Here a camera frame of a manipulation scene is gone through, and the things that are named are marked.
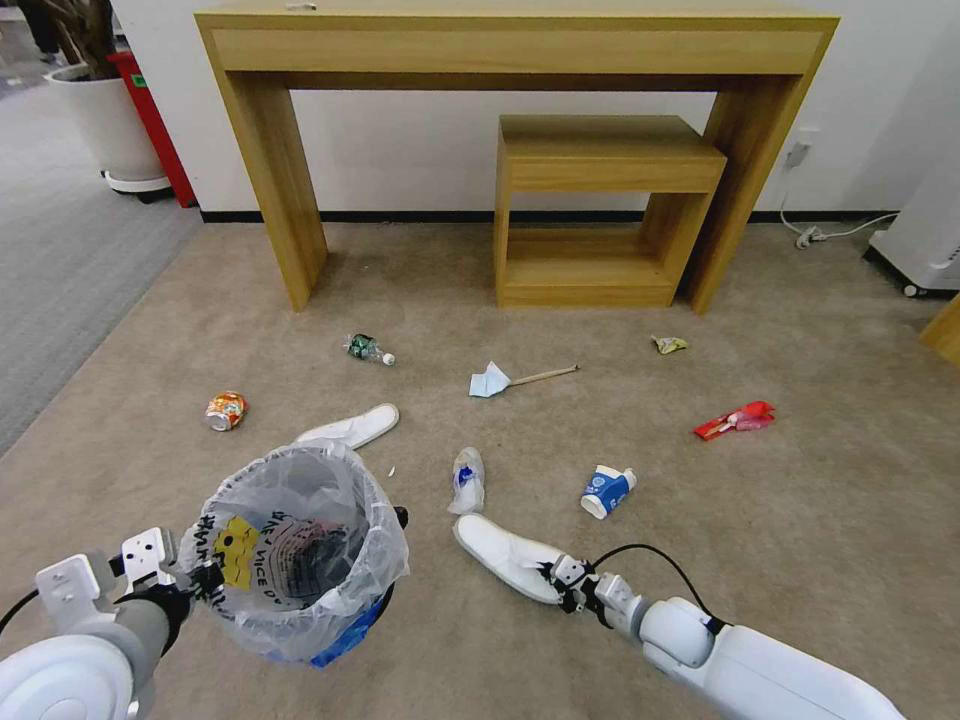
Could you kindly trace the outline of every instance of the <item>gray carpet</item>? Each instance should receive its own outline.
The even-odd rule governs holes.
[[[110,190],[55,100],[0,101],[0,454],[200,226]]]
[[[20,8],[0,7],[0,100],[43,85],[43,76],[55,69],[41,60]]]
[[[861,675],[907,717],[956,718],[960,372],[917,342],[943,303],[904,298],[861,262],[862,237],[801,253],[754,225],[704,317],[501,311],[490,233],[329,226],[295,315],[262,226],[204,228],[0,459],[0,608],[71,553],[155,524],[179,534],[229,473],[390,401],[399,424],[360,454],[410,509],[412,575],[382,620],[320,672],[240,650],[198,608],[157,672],[153,720],[716,718],[595,619],[521,597],[457,546],[446,506],[467,444],[504,527],[592,558],[663,547],[723,618]],[[357,330],[396,366],[347,357],[340,336]],[[650,333],[691,347],[661,357]],[[488,360],[515,377],[583,369],[467,397]],[[251,410],[215,433],[201,416],[226,389]],[[691,433],[757,399],[777,406],[772,427]],[[579,506],[598,462],[640,478],[603,521]],[[651,599],[687,594],[656,557],[608,569]],[[43,637],[41,616],[18,616],[4,652]]]

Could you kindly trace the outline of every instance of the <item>orange can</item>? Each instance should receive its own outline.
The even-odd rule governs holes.
[[[218,432],[233,430],[247,414],[247,399],[237,392],[224,392],[207,403],[207,425]]]

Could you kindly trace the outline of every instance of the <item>plastic trash bag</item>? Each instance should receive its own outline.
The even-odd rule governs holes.
[[[359,643],[409,574],[396,512],[360,456],[334,440],[277,448],[221,483],[179,564],[223,570],[207,601],[242,647],[322,667]]]

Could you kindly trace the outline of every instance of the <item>red snack wrapper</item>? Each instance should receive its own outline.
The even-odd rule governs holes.
[[[730,430],[759,430],[773,422],[774,410],[770,403],[757,400],[705,422],[693,431],[703,440],[714,440]]]

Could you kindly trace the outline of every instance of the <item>white slipper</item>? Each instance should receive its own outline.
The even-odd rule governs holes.
[[[307,430],[299,435],[295,442],[309,442],[311,440],[339,440],[349,445],[351,450],[376,440],[385,432],[393,428],[400,420],[400,411],[393,403],[377,405],[362,415],[355,415],[346,420],[337,420]]]
[[[560,604],[560,594],[540,574],[541,563],[555,563],[563,555],[560,550],[507,532],[483,515],[463,515],[453,534],[464,550],[517,592]]]

